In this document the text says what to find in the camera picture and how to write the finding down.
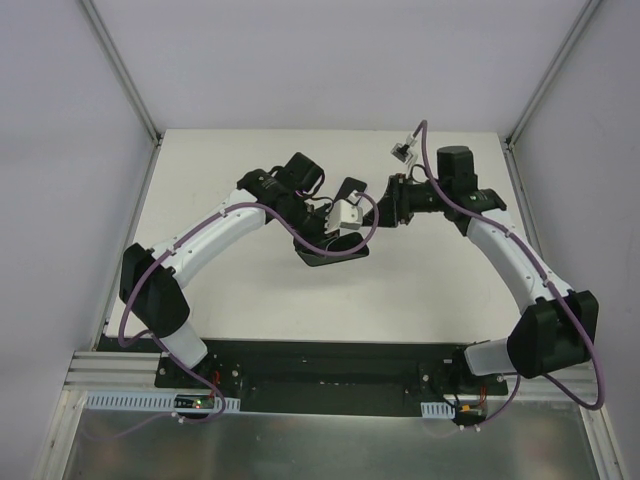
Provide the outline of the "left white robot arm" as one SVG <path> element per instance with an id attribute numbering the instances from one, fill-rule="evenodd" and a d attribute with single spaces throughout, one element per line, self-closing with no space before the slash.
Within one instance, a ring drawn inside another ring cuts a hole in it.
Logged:
<path id="1" fill-rule="evenodd" d="M 309 266 L 340 262 L 355 253 L 359 236 L 341 236 L 328 227 L 336 207 L 310 203 L 324 180 L 320 166 L 296 153 L 283 166 L 246 173 L 220 205 L 184 232 L 151 248 L 129 246 L 119 283 L 123 315 L 135 315 L 179 363 L 198 366 L 208 349 L 190 324 L 183 290 L 235 242 L 276 220 L 292 234 L 296 253 Z"/>

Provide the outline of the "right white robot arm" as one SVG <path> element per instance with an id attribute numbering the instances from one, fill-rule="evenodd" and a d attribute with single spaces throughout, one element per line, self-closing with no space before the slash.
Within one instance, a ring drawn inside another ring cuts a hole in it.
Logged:
<path id="1" fill-rule="evenodd" d="M 395 228 L 417 213 L 441 213 L 498 272 L 521 317 L 508 337 L 463 350 L 470 374 L 517 373 L 531 379 L 590 360 L 586 344 L 595 339 L 599 312 L 594 295 L 556 278 L 530 249 L 501 197 L 479 189 L 468 147 L 440 148 L 437 173 L 434 182 L 390 176 L 378 208 L 367 212 L 363 223 Z"/>

